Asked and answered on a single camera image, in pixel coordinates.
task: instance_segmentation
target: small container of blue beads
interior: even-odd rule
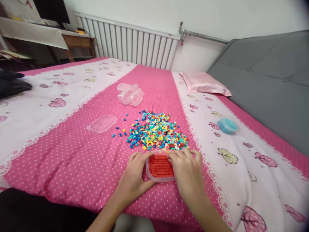
[[[226,134],[235,134],[239,131],[239,126],[235,119],[230,116],[222,116],[221,120],[218,122],[218,126],[220,127],[221,131]]]

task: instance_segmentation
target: black glove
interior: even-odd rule
[[[0,98],[16,95],[20,92],[31,90],[32,85],[17,78],[24,74],[7,70],[0,70]]]

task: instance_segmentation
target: dark floor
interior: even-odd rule
[[[0,231],[85,232],[97,215],[44,197],[8,189],[0,193]]]

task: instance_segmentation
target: floor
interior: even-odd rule
[[[150,219],[121,214],[116,221],[113,232],[154,232]]]
[[[85,232],[96,214],[10,188],[0,193],[1,231]],[[121,214],[113,232],[153,232],[148,218]]]

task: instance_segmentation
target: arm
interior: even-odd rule
[[[131,155],[114,194],[86,232],[111,231],[122,211],[155,184],[151,180],[142,180],[145,162],[152,155],[152,152]]]
[[[231,232],[204,191],[201,153],[184,148],[167,156],[174,169],[179,193],[202,229]]]

